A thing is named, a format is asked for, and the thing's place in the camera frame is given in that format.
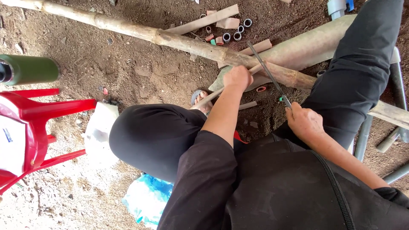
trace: soil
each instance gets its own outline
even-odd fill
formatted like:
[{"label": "soil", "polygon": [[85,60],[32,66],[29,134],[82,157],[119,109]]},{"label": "soil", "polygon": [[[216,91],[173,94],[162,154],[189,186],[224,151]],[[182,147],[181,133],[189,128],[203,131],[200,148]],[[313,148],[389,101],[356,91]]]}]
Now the soil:
[{"label": "soil", "polygon": [[[63,0],[54,0],[63,4]],[[326,0],[293,0],[290,4],[279,0],[118,0],[112,6],[109,0],[68,0],[75,8],[90,10],[113,18],[120,18],[145,26],[167,29],[172,23],[185,24],[199,18],[206,10],[220,10],[238,3],[242,21],[250,18],[252,27],[246,29],[243,39],[225,44],[236,51],[269,38],[273,45],[316,28],[330,19]],[[355,1],[356,13],[363,0]],[[409,84],[409,3],[405,2],[401,31],[397,46],[402,57],[405,86]],[[22,19],[19,8],[0,5],[4,29],[0,29],[0,53],[19,54],[14,44],[19,43],[26,55],[48,56],[57,60],[63,71],[60,81],[28,86],[0,86],[0,90],[32,88],[60,88],[58,96],[40,101],[66,101],[95,98],[120,100],[119,110],[134,104],[169,103],[190,107],[191,94],[198,88],[206,89],[216,79],[217,63],[202,57],[191,61],[190,54],[150,44],[130,36],[97,29],[67,18],[25,10]],[[234,30],[216,28],[221,36]],[[197,35],[206,32],[200,29]],[[312,66],[303,73],[315,76],[326,69],[328,62]],[[104,95],[100,86],[106,87]],[[284,104],[272,84],[267,90],[245,93],[242,103],[256,100],[258,106],[239,113],[237,130],[245,141],[256,140],[277,128],[285,120]],[[302,102],[307,93],[293,88],[283,90],[291,101]],[[390,87],[381,100],[393,104]],[[84,133],[89,116],[69,115],[50,120],[47,131],[57,137],[49,145],[50,157],[83,149]],[[81,116],[83,126],[75,124]],[[384,154],[375,146],[394,128],[394,125],[374,118],[364,163],[381,177],[409,161],[408,144],[397,141]],[[86,155],[28,175],[3,196],[0,204],[1,229],[144,229],[136,224],[126,207],[121,204],[130,183],[140,176],[137,169],[117,162],[109,169],[93,169]],[[393,186],[409,195],[409,176]]]}]

